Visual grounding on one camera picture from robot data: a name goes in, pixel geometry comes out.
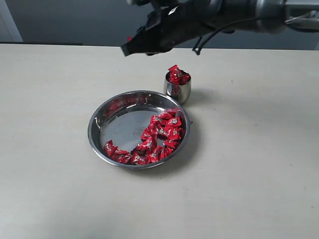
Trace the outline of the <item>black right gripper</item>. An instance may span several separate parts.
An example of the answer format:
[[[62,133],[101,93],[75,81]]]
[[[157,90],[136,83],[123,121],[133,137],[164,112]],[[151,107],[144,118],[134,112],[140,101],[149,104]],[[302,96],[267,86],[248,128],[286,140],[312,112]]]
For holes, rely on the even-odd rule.
[[[124,56],[155,55],[213,32],[212,22],[222,7],[220,0],[166,0],[165,6],[153,7],[144,27],[121,46]]]

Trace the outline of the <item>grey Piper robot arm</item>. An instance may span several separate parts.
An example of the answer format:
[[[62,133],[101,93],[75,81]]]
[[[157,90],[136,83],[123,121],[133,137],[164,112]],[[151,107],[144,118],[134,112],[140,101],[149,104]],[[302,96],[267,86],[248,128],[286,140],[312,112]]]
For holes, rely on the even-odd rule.
[[[193,52],[201,50],[220,32],[237,30],[277,34],[285,28],[297,32],[319,30],[317,0],[130,0],[128,4],[151,4],[146,24],[121,46],[125,56],[152,56],[171,51],[197,38]]]

